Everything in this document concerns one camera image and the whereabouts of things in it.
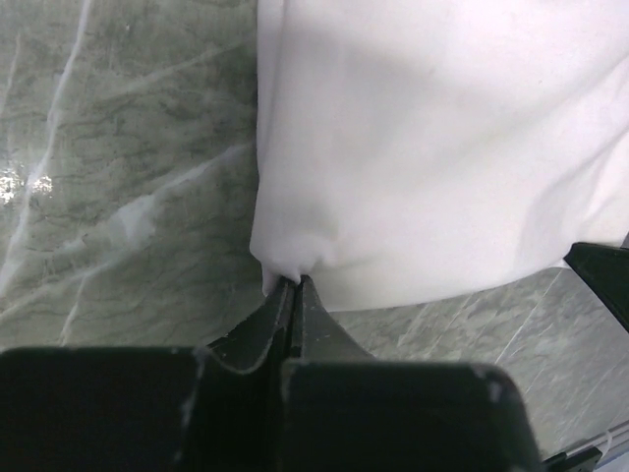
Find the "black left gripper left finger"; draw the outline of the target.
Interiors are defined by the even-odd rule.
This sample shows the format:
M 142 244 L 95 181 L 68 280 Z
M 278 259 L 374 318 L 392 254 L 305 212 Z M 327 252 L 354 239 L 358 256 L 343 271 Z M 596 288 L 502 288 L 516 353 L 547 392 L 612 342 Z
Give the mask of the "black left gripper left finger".
M 265 471 L 295 296 L 283 280 L 198 347 L 21 347 L 1 356 L 5 471 Z

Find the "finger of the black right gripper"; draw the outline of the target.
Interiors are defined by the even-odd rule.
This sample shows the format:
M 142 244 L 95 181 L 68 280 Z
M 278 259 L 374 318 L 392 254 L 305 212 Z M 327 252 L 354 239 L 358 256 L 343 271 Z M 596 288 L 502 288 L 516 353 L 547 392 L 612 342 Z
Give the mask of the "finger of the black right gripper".
M 602 452 L 589 446 L 578 452 L 560 452 L 543 462 L 545 472 L 593 472 L 602 458 Z
M 629 251 L 590 243 L 576 243 L 564 261 L 593 290 L 628 331 Z

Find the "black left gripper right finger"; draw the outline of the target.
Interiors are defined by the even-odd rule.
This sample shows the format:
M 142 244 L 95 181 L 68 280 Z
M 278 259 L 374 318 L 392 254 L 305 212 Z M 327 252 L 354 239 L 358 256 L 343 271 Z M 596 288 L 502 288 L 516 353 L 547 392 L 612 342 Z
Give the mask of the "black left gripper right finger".
M 286 471 L 537 471 L 522 396 L 490 364 L 374 358 L 296 294 L 293 356 L 282 367 Z

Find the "white Coca-Cola t-shirt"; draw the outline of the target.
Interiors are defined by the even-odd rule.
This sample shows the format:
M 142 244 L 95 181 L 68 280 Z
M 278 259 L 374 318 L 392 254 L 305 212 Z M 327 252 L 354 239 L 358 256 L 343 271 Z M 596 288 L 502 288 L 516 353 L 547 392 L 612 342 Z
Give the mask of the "white Coca-Cola t-shirt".
M 261 1 L 262 289 L 407 306 L 628 233 L 624 1 Z

